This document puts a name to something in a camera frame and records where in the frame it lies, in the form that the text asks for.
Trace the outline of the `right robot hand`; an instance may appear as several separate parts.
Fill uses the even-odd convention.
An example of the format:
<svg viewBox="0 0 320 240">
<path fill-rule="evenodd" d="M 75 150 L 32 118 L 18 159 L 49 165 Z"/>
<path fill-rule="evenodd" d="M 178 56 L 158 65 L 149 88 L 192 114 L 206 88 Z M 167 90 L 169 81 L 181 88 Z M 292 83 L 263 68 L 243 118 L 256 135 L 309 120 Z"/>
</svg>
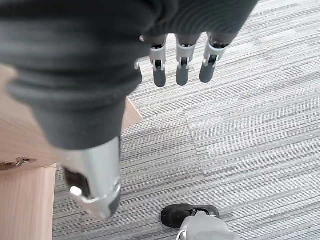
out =
<svg viewBox="0 0 320 240">
<path fill-rule="evenodd" d="M 58 152 L 70 193 L 97 220 L 120 201 L 120 148 L 126 97 L 150 57 L 165 84 L 165 37 L 181 60 L 209 34 L 205 63 L 228 46 L 255 0 L 3 0 L 0 61 L 17 70 L 9 94 L 28 105 Z"/>
</svg>

